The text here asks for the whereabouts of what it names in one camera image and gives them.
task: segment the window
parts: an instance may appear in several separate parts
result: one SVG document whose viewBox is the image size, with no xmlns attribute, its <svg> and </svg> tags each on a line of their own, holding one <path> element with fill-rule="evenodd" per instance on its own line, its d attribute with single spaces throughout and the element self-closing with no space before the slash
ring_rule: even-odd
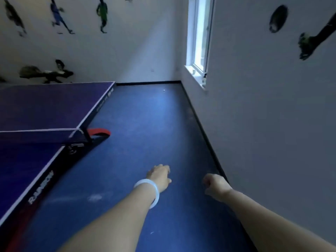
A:
<svg viewBox="0 0 336 252">
<path fill-rule="evenodd" d="M 201 74 L 207 72 L 213 0 L 196 0 L 194 55 L 192 66 Z"/>
</svg>

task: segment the black baseboard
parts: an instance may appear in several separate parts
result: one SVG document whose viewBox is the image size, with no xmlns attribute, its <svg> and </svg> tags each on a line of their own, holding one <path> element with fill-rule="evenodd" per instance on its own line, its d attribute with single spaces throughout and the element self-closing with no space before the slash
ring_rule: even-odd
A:
<svg viewBox="0 0 336 252">
<path fill-rule="evenodd" d="M 153 81 L 153 82 L 130 82 L 130 83 L 117 83 L 117 86 L 133 86 L 133 85 L 154 85 L 154 84 L 179 84 L 181 80 L 168 80 L 168 81 Z"/>
<path fill-rule="evenodd" d="M 213 148 L 212 148 L 212 146 L 211 146 L 211 144 L 210 144 L 210 141 L 209 141 L 209 139 L 208 139 L 208 136 L 206 135 L 206 133 L 205 133 L 205 131 L 204 131 L 204 129 L 203 129 L 203 126 L 202 126 L 202 124 L 201 124 L 201 122 L 200 122 L 200 120 L 199 120 L 199 118 L 198 118 L 198 116 L 197 116 L 197 114 L 196 114 L 196 111 L 195 111 L 193 105 L 191 104 L 191 101 L 190 101 L 190 98 L 189 98 L 189 96 L 188 96 L 188 94 L 187 94 L 187 91 L 186 91 L 186 89 L 184 88 L 184 86 L 183 86 L 182 83 L 181 83 L 181 85 L 182 85 L 183 91 L 184 91 L 184 93 L 185 93 L 185 96 L 186 96 L 187 99 L 188 99 L 189 105 L 191 106 L 192 112 L 193 112 L 193 114 L 194 114 L 194 116 L 195 116 L 195 118 L 196 118 L 196 121 L 197 121 L 197 123 L 198 123 L 198 126 L 199 126 L 199 128 L 201 129 L 201 132 L 202 132 L 203 138 L 204 138 L 204 140 L 205 140 L 205 143 L 207 144 L 207 146 L 208 146 L 208 148 L 209 148 L 209 150 L 210 150 L 210 154 L 211 154 L 213 160 L 215 161 L 216 168 L 217 168 L 218 172 L 221 174 L 221 176 L 223 176 L 223 177 L 225 178 L 225 180 L 229 183 L 228 178 L 226 177 L 225 172 L 224 172 L 224 170 L 223 170 L 221 164 L 219 163 L 219 160 L 218 160 L 218 158 L 217 158 L 217 156 L 216 156 L 216 153 L 215 153 L 215 151 L 213 150 Z"/>
</svg>

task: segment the gray wall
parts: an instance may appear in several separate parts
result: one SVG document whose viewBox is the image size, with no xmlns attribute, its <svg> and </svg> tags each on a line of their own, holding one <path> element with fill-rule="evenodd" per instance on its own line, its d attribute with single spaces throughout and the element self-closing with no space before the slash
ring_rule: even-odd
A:
<svg viewBox="0 0 336 252">
<path fill-rule="evenodd" d="M 281 4 L 289 16 L 272 34 Z M 182 74 L 232 186 L 334 244 L 336 33 L 306 61 L 297 42 L 335 12 L 336 0 L 216 0 L 208 91 Z"/>
<path fill-rule="evenodd" d="M 0 0 L 0 76 L 14 84 L 41 83 L 20 79 L 19 70 L 35 65 L 55 70 L 61 59 L 74 76 L 62 81 L 143 82 L 180 80 L 181 0 L 104 0 L 107 34 L 100 32 L 99 0 L 55 0 L 70 29 L 57 34 L 50 0 L 9 0 L 20 15 L 27 37 L 19 37 Z"/>
</svg>

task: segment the wall decal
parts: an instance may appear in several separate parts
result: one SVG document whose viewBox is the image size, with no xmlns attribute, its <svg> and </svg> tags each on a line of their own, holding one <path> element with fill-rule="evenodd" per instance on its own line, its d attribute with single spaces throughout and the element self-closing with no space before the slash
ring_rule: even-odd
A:
<svg viewBox="0 0 336 252">
<path fill-rule="evenodd" d="M 25 79 L 45 77 L 47 80 L 44 82 L 44 84 L 50 84 L 51 81 L 62 83 L 62 81 L 58 80 L 57 77 L 68 78 L 74 74 L 73 72 L 64 69 L 65 65 L 61 60 L 57 59 L 56 65 L 57 65 L 58 71 L 44 71 L 44 72 L 42 72 L 36 66 L 31 66 L 31 65 L 24 66 L 21 68 L 19 75 L 20 75 L 20 78 L 25 78 Z"/>
<path fill-rule="evenodd" d="M 4 1 L 5 1 L 5 9 L 6 9 L 7 17 L 15 23 L 17 27 L 17 32 L 19 33 L 19 35 L 21 37 L 24 37 L 24 34 L 27 34 L 27 32 L 26 32 L 25 26 L 23 25 L 23 22 L 20 16 L 18 15 L 18 13 L 14 9 L 14 7 L 9 3 L 8 0 L 4 0 Z"/>
<path fill-rule="evenodd" d="M 68 32 L 70 34 L 75 34 L 72 30 L 70 30 L 67 25 L 65 24 L 60 12 L 64 12 L 64 9 L 63 8 L 57 8 L 57 5 L 55 3 L 55 0 L 51 0 L 51 4 L 50 4 L 50 9 L 51 9 L 51 12 L 52 14 L 54 15 L 54 18 L 55 18 L 55 22 L 52 21 L 52 26 L 55 26 L 55 25 L 58 25 L 60 26 L 62 22 L 62 24 L 65 26 L 65 28 L 68 30 Z"/>
<path fill-rule="evenodd" d="M 336 30 L 336 13 L 329 20 L 328 24 L 318 35 L 310 37 L 307 33 L 302 33 L 299 37 L 299 47 L 301 49 L 300 59 L 306 60 L 314 50 L 324 42 Z"/>
<path fill-rule="evenodd" d="M 100 16 L 101 18 L 101 26 L 100 26 L 100 31 L 102 33 L 106 33 L 103 31 L 103 28 L 106 26 L 107 24 L 107 4 L 104 3 L 104 0 L 100 0 L 100 3 L 98 4 L 97 7 L 97 15 Z"/>
<path fill-rule="evenodd" d="M 277 33 L 284 26 L 288 16 L 288 8 L 285 5 L 279 6 L 271 16 L 269 30 L 271 33 Z"/>
</svg>

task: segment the hand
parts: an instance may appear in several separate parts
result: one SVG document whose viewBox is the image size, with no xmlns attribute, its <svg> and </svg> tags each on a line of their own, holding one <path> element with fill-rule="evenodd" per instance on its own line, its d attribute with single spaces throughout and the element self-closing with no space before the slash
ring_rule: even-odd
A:
<svg viewBox="0 0 336 252">
<path fill-rule="evenodd" d="M 219 202 L 223 202 L 224 196 L 232 190 L 225 178 L 217 174 L 208 173 L 204 176 L 203 183 L 207 186 L 205 194 Z"/>
<path fill-rule="evenodd" d="M 148 173 L 146 178 L 154 181 L 157 185 L 159 192 L 163 192 L 167 189 L 168 185 L 171 183 L 171 179 L 168 178 L 170 173 L 169 165 L 163 166 L 162 164 L 154 166 Z"/>
</svg>

